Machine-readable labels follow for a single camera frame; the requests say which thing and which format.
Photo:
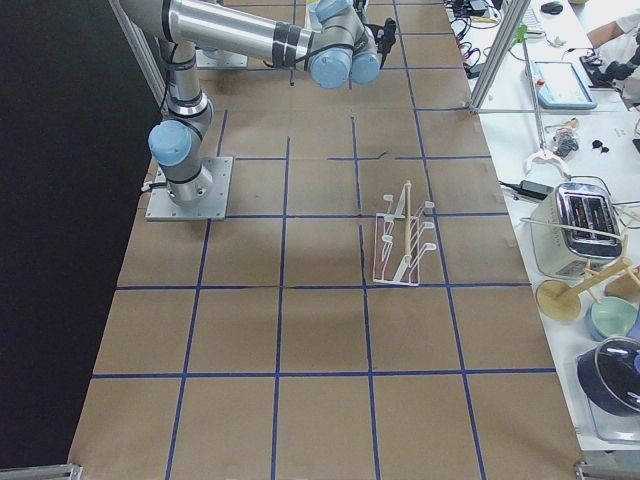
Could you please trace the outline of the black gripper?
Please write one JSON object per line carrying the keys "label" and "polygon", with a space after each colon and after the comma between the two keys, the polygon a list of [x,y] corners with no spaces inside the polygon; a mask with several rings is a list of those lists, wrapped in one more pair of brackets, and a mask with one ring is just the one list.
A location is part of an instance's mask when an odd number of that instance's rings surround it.
{"label": "black gripper", "polygon": [[396,43],[396,20],[388,17],[383,25],[372,25],[372,34],[377,46],[378,53],[390,53]]}

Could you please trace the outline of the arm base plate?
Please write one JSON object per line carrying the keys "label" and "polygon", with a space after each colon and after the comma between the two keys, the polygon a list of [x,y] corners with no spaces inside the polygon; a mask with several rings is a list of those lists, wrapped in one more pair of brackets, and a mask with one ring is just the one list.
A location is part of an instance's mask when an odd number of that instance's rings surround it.
{"label": "arm base plate", "polygon": [[196,221],[226,218],[234,158],[203,157],[201,171],[193,181],[169,182],[158,168],[150,190],[145,218],[148,221]]}
{"label": "arm base plate", "polygon": [[247,67],[248,57],[220,49],[197,49],[196,63],[201,70],[237,70]]}

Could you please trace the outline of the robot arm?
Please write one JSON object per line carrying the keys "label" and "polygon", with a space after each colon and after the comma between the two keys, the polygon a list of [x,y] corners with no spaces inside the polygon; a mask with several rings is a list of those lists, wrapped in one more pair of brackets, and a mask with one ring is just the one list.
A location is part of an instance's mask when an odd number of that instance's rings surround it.
{"label": "robot arm", "polygon": [[396,41],[396,23],[366,16],[364,1],[316,1],[304,26],[228,8],[217,1],[121,1],[126,18],[158,44],[164,70],[165,120],[148,136],[163,180],[159,198],[202,215],[226,201],[224,159],[200,155],[214,107],[200,86],[202,69],[231,70],[260,59],[269,68],[303,69],[325,89],[376,79]]}

